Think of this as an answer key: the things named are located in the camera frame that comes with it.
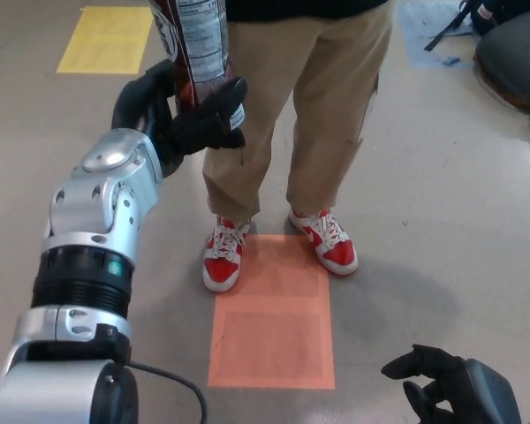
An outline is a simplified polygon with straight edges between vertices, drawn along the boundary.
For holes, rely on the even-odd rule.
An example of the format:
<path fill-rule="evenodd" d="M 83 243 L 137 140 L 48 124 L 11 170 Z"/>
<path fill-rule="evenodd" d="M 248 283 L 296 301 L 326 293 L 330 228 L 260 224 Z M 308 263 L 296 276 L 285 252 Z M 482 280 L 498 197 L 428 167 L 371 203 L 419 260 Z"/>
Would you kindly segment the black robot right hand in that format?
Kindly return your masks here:
<path fill-rule="evenodd" d="M 421 423 L 520 423 L 508 380 L 475 359 L 420 344 L 386 364 L 382 374 L 402 380 Z"/>

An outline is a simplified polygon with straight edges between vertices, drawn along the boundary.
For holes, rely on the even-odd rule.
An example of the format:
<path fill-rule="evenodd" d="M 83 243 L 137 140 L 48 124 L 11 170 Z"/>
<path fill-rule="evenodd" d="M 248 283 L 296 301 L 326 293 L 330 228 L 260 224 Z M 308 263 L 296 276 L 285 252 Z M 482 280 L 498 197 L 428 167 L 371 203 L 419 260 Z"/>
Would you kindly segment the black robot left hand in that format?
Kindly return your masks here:
<path fill-rule="evenodd" d="M 230 122 L 247 93 L 246 81 L 235 78 L 192 110 L 173 117 L 168 99 L 175 94 L 174 66 L 165 59 L 128 82 L 118 96 L 111 127 L 146 134 L 155 148 L 165 178 L 187 155 L 206 148 L 245 146 L 243 133 Z"/>

